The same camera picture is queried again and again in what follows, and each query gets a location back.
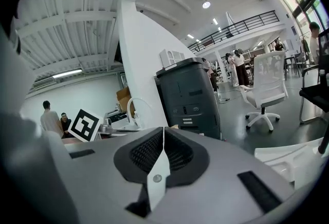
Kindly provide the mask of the white partition board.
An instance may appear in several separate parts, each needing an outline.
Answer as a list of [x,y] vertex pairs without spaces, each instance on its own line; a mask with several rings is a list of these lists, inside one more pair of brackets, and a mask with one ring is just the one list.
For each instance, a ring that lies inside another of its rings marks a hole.
[[159,54],[167,49],[181,52],[186,58],[195,55],[173,34],[138,12],[134,2],[120,0],[118,5],[120,50],[130,94],[146,100],[152,106],[152,114],[140,101],[134,101],[134,108],[148,122],[147,127],[167,126],[154,79],[163,68]]

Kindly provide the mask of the black balcony railing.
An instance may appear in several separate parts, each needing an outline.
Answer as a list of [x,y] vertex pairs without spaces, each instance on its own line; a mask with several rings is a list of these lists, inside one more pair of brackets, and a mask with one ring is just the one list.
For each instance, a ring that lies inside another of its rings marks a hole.
[[233,38],[238,34],[242,34],[276,22],[279,22],[279,18],[277,17],[274,10],[264,12],[234,23],[225,27],[224,29],[218,30],[217,32],[214,32],[201,39],[200,41],[190,45],[188,49],[193,53],[200,52],[211,45]]

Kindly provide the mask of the black faucet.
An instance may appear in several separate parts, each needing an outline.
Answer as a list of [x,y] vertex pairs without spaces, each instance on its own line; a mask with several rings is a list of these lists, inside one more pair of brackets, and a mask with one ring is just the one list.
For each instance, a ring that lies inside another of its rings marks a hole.
[[329,144],[329,125],[327,126],[327,129],[325,131],[324,137],[320,143],[320,145],[318,146],[318,152],[323,155],[326,151],[326,148]]

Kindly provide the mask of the white sink on black stand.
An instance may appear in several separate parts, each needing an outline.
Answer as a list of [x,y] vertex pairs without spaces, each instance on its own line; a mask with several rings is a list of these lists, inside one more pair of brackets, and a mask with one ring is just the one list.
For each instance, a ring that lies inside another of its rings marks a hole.
[[289,146],[256,148],[254,156],[287,182],[293,183],[297,190],[316,182],[329,161],[329,144],[323,155],[318,152],[322,139]]

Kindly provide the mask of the dark grey cabinet machine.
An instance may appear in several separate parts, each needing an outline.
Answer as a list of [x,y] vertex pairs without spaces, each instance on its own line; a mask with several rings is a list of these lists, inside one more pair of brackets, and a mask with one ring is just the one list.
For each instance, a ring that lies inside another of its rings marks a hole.
[[215,94],[201,58],[188,58],[156,72],[168,126],[221,140]]

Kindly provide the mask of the brown cardboard box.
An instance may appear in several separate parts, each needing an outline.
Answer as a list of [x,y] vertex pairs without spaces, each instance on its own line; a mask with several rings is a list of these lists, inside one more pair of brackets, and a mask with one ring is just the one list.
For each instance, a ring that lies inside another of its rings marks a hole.
[[130,100],[131,98],[131,94],[130,94],[130,90],[128,87],[122,89],[122,90],[119,90],[116,92],[116,95],[117,95],[117,100],[119,102],[119,105],[120,105],[120,108],[123,112],[128,112],[128,109],[127,109],[127,105],[128,105],[128,101]]

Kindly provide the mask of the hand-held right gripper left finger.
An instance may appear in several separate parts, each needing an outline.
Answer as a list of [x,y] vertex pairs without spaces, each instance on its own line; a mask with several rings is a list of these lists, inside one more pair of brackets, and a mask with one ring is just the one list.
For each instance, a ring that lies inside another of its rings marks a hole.
[[63,147],[63,224],[163,224],[151,212],[163,128]]

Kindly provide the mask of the long fluorescent ceiling light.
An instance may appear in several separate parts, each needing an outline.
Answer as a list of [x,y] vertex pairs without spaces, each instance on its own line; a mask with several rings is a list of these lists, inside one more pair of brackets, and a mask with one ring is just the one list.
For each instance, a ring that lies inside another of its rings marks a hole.
[[71,71],[66,71],[66,72],[63,72],[63,73],[55,74],[52,77],[54,79],[57,79],[57,78],[60,78],[60,77],[70,76],[70,75],[81,73],[81,72],[82,72],[82,69],[75,69],[75,70],[71,70]]

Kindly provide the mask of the white window frame model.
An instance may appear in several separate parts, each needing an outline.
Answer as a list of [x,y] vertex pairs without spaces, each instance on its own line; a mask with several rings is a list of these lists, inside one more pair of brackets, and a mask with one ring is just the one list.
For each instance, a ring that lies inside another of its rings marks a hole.
[[181,52],[164,49],[160,54],[163,68],[169,67],[177,62],[185,60],[185,55]]

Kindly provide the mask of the black mesh chair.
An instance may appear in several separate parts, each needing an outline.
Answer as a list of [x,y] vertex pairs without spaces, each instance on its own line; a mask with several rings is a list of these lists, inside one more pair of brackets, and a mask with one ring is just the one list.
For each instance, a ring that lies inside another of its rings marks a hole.
[[[325,113],[329,112],[329,29],[326,29],[318,36],[319,43],[319,64],[308,67],[302,71],[302,88],[299,95],[302,97],[299,113],[300,124],[311,123],[315,120],[324,120],[322,116],[316,116],[306,120],[302,119],[304,100],[308,100]],[[311,70],[318,70],[319,84],[305,87],[305,74]]]

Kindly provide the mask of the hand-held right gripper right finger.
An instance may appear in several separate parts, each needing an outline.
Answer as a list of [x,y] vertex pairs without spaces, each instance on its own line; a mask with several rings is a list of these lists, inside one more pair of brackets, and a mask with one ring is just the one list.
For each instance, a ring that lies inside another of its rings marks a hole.
[[242,224],[263,216],[238,178],[252,171],[281,201],[294,188],[278,173],[243,149],[184,130],[178,133],[205,147],[210,163],[192,185],[170,188],[154,210],[158,224]]

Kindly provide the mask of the white arched faucet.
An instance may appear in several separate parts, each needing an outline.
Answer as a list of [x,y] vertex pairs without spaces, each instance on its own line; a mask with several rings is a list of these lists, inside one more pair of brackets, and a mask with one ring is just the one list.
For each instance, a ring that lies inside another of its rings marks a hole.
[[140,101],[142,102],[144,105],[146,105],[149,109],[149,113],[150,115],[152,114],[152,106],[144,99],[142,98],[138,98],[138,97],[132,97],[128,100],[127,103],[127,118],[129,121],[129,125],[133,126],[136,125],[138,126],[139,130],[143,130],[147,128],[148,122],[144,122],[143,118],[141,115],[138,114],[137,111],[135,111],[135,114],[137,114],[137,119],[134,118],[132,116],[132,112],[131,112],[131,105],[134,104],[134,101]]

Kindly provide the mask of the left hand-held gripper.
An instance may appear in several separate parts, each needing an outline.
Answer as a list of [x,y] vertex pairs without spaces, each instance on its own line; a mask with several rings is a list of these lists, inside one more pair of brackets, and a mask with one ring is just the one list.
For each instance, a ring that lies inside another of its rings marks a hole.
[[82,142],[92,142],[101,140],[102,136],[111,136],[113,128],[110,119],[80,109],[72,120],[68,132]]

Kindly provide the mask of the white office chair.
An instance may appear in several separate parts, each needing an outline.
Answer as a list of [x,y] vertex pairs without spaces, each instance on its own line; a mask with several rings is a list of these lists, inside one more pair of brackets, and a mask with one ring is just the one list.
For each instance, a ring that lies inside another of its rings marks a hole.
[[280,115],[268,113],[266,108],[288,99],[284,79],[284,59],[284,51],[274,51],[254,58],[253,87],[245,85],[239,87],[243,100],[259,110],[245,115],[247,120],[250,116],[254,116],[246,125],[247,130],[263,119],[267,123],[269,132],[273,132],[270,118],[275,118],[277,122],[280,120]]

